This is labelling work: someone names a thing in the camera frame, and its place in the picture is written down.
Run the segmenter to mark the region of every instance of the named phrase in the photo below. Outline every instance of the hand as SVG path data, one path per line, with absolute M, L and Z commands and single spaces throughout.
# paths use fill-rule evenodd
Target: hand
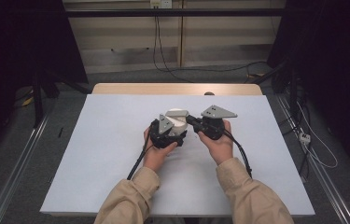
M 145 141 L 148 134 L 148 128 L 145 130 Z M 143 166 L 150 168 L 157 173 L 163 165 L 166 156 L 177 147 L 177 142 L 173 142 L 166 148 L 156 148 L 152 145 L 151 139 L 148 139 L 146 146 L 146 155 L 143 159 Z
M 230 133 L 231 132 L 231 124 L 227 120 L 224 121 L 225 129 Z M 204 135 L 203 132 L 198 132 L 198 135 L 201 141 L 207 146 L 209 149 L 210 155 L 217 165 L 220 165 L 222 162 L 233 158 L 232 154 L 232 146 L 233 142 L 226 135 L 222 135 L 218 140 L 212 140 L 208 136 Z

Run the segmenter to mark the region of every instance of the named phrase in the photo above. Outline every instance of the person's right hand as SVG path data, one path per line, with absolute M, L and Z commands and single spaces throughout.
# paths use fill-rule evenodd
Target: person's right hand
M 224 127 L 228 132 L 231 132 L 231 124 L 227 120 L 224 121 Z M 204 135 L 203 132 L 198 132 L 198 135 L 201 141 L 209 149 L 210 155 L 217 165 L 220 165 L 222 162 L 233 158 L 232 146 L 233 142 L 226 135 L 222 135 L 218 140 L 212 140 L 208 136 Z

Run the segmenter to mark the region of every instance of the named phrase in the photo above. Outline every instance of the beige sleeve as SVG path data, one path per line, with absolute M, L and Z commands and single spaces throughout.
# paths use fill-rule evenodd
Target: beige sleeve
M 149 216 L 151 197 L 159 187 L 157 174 L 140 168 L 132 181 L 121 180 L 111 190 L 94 223 L 143 223 Z
M 294 223 L 276 193 L 250 178 L 237 158 L 222 162 L 217 178 L 230 200 L 233 223 Z

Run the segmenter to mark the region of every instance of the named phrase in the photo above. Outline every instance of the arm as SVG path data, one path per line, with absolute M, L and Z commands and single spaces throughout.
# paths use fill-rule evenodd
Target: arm
M 224 120 L 227 131 L 231 125 Z M 269 187 L 253 180 L 241 162 L 233 157 L 233 142 L 223 135 L 216 141 L 199 132 L 217 164 L 217 178 L 230 200 L 234 223 L 293 223 L 280 198 Z
M 176 143 L 172 143 L 166 148 L 158 149 L 148 139 L 143 167 L 132 180 L 121 180 L 111 190 L 94 223 L 143 223 L 149 216 L 152 195 L 160 187 L 157 172 L 166 155 L 175 147 Z

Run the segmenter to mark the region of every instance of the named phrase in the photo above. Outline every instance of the person's left hand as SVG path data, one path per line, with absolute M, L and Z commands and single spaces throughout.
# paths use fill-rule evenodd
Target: person's left hand
M 148 128 L 145 130 L 145 141 L 148 134 Z M 151 139 L 148 139 L 146 147 L 146 155 L 143 159 L 143 166 L 150 168 L 157 173 L 163 165 L 166 156 L 177 147 L 177 142 L 173 142 L 171 145 L 165 148 L 156 148 L 152 145 Z

